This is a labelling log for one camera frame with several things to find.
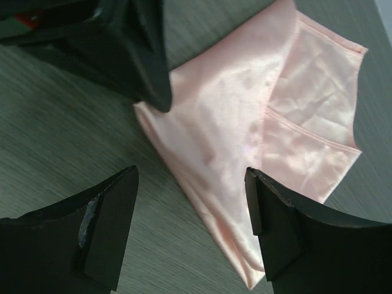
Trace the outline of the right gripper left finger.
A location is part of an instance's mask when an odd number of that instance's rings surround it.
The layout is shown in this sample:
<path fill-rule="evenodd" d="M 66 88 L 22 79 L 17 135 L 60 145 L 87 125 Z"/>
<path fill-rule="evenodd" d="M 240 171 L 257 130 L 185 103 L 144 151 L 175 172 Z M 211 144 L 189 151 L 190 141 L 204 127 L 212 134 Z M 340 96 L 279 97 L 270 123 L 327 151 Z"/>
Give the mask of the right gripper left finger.
<path fill-rule="evenodd" d="M 127 167 L 60 202 L 1 219 L 1 292 L 114 292 L 138 184 L 137 167 Z"/>

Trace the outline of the pink satin napkin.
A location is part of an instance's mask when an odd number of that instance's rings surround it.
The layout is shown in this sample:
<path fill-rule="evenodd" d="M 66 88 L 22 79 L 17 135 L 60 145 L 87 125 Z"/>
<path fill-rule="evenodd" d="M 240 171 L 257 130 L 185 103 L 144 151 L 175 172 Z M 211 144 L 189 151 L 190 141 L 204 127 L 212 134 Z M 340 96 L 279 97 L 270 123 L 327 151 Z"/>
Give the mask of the pink satin napkin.
<path fill-rule="evenodd" d="M 259 169 L 323 203 L 361 152 L 353 122 L 367 49 L 276 1 L 170 72 L 171 109 L 137 119 L 247 288 L 265 276 L 244 177 Z"/>

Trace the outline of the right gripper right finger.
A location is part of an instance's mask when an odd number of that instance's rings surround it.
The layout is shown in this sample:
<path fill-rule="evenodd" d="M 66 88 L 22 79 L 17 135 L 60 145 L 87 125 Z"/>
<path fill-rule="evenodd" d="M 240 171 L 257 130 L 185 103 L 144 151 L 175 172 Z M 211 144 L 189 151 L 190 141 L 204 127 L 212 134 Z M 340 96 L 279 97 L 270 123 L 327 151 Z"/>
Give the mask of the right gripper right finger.
<path fill-rule="evenodd" d="M 390 293 L 391 225 L 343 213 L 248 168 L 246 198 L 274 293 Z"/>

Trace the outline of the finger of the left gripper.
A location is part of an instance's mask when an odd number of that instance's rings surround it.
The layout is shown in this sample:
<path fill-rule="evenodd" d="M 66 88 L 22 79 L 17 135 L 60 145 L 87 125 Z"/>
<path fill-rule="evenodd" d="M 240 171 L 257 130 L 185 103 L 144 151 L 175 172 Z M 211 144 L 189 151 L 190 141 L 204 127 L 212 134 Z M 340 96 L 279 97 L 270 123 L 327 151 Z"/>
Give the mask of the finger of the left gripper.
<path fill-rule="evenodd" d="M 172 105 L 163 1 L 66 1 L 66 71 L 161 112 Z"/>

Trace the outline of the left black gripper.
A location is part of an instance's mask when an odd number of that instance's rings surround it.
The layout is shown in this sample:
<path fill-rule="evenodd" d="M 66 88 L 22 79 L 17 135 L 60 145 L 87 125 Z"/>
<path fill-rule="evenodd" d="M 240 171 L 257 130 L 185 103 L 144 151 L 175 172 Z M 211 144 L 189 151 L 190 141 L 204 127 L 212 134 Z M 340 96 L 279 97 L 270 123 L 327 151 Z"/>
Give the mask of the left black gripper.
<path fill-rule="evenodd" d="M 1 1 L 1 44 L 24 45 L 95 30 L 101 1 Z"/>

